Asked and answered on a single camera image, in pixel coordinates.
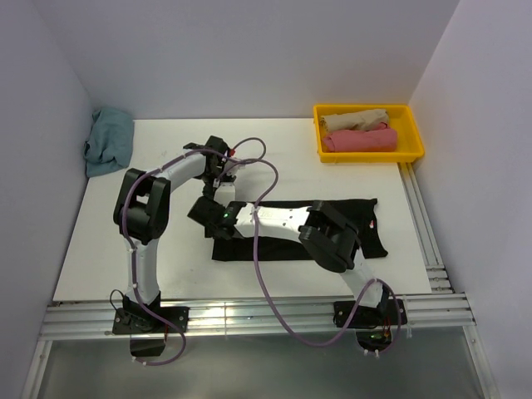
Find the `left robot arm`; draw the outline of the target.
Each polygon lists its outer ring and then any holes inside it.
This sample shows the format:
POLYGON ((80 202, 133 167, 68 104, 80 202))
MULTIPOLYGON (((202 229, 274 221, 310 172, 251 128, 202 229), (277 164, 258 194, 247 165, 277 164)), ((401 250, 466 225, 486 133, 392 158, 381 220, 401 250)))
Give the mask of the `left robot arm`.
POLYGON ((221 226, 225 206, 214 200, 224 183, 234 182, 222 173, 229 165, 231 149, 225 141, 211 136, 203 145, 189 143, 181 155, 152 171, 129 169, 122 181, 113 221, 119 226, 130 253, 127 298, 138 306, 132 322, 143 332, 156 330, 162 321, 160 288, 157 281, 157 247, 170 217, 172 193, 190 180, 204 183, 189 217, 213 236, 229 238, 221 226))

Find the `black t-shirt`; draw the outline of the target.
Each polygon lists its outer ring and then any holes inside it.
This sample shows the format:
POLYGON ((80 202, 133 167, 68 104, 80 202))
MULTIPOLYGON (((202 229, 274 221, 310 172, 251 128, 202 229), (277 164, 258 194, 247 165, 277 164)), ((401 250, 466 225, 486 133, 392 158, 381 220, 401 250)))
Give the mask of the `black t-shirt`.
MULTIPOLYGON (((376 199, 338 199, 332 200, 330 204, 357 227, 365 259, 380 259, 388 255, 378 234, 376 199)), ((215 239, 211 258, 220 262, 252 261, 253 248, 253 238, 215 239)), ((258 250, 261 262, 299 261, 312 258, 301 244, 286 239, 260 237, 258 250)))

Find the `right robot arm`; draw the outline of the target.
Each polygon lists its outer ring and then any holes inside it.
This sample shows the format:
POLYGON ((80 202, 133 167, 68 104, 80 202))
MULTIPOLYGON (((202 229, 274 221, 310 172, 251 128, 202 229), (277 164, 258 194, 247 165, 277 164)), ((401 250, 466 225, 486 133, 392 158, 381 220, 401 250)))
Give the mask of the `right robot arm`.
POLYGON ((213 260, 312 260, 328 272, 340 274, 361 299, 362 319, 376 324, 389 311, 389 291, 373 282, 374 273, 365 263, 388 255, 378 234, 377 204, 377 199, 340 199, 222 205, 201 197, 188 216, 214 241, 213 260))

